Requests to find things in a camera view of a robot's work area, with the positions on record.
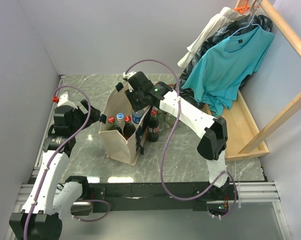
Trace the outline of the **clear green-capped glass bottle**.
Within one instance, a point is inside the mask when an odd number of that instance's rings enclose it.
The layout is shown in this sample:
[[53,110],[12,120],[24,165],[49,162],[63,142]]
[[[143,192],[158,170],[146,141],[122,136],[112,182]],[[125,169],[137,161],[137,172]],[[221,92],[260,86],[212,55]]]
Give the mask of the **clear green-capped glass bottle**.
[[160,109],[157,110],[157,119],[159,122],[159,132],[163,132],[166,128],[166,116]]

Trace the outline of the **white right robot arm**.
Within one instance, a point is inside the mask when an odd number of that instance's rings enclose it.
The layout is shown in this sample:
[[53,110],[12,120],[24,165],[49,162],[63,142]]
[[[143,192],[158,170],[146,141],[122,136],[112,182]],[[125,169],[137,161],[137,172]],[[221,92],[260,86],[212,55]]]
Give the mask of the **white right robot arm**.
[[141,71],[124,73],[123,79],[129,84],[125,94],[134,111],[156,107],[173,115],[196,133],[200,138],[197,152],[206,160],[208,167],[210,195],[214,199],[225,196],[229,185],[225,161],[228,140],[226,120],[204,113],[162,81],[153,84]]

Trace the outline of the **beige canvas tote bag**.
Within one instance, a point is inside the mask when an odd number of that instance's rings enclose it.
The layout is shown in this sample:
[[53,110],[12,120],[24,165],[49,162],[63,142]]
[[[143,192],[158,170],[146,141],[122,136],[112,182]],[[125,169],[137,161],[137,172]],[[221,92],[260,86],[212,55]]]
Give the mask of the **beige canvas tote bag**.
[[128,139],[116,130],[109,130],[108,122],[109,117],[116,118],[119,113],[124,114],[124,116],[132,116],[133,109],[125,94],[125,91],[128,89],[128,83],[122,81],[119,82],[110,93],[103,114],[101,114],[100,117],[99,136],[103,142],[108,158],[134,166],[139,155],[144,153],[143,145],[146,140],[151,107],[147,106],[143,109],[144,112],[140,122],[134,125],[136,130]]

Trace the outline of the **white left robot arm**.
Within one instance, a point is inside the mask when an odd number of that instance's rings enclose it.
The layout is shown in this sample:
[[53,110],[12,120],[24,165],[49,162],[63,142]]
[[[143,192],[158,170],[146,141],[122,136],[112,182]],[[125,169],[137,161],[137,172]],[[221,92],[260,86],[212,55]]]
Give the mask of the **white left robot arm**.
[[87,113],[70,100],[58,100],[43,143],[42,162],[33,188],[20,212],[13,212],[9,225],[18,240],[57,240],[63,219],[71,216],[76,201],[92,197],[87,177],[70,176],[56,194],[59,181],[76,144],[74,134],[99,121],[100,110],[86,99],[80,102]]

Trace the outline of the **cola bottle red cap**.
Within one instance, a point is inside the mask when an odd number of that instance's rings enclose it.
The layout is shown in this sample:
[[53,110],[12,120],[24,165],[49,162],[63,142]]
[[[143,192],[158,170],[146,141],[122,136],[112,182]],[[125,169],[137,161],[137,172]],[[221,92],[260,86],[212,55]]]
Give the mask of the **cola bottle red cap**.
[[108,117],[108,131],[118,131],[121,135],[123,134],[121,127],[116,123],[116,120],[113,116]]
[[158,120],[158,111],[152,109],[150,112],[150,118],[147,125],[147,135],[146,138],[149,142],[157,142],[159,139],[159,129],[160,123]]
[[124,127],[123,127],[123,136],[128,140],[136,131],[135,125],[132,123],[132,118],[127,115],[124,117]]

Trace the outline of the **cola bottle red cap front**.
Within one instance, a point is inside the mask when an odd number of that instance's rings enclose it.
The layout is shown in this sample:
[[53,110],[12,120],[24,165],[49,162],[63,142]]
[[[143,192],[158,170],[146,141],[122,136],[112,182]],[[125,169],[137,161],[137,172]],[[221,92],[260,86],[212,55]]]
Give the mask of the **cola bottle red cap front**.
[[124,127],[123,127],[123,136],[128,140],[136,131],[135,125],[132,123],[132,118],[127,115],[124,117]]

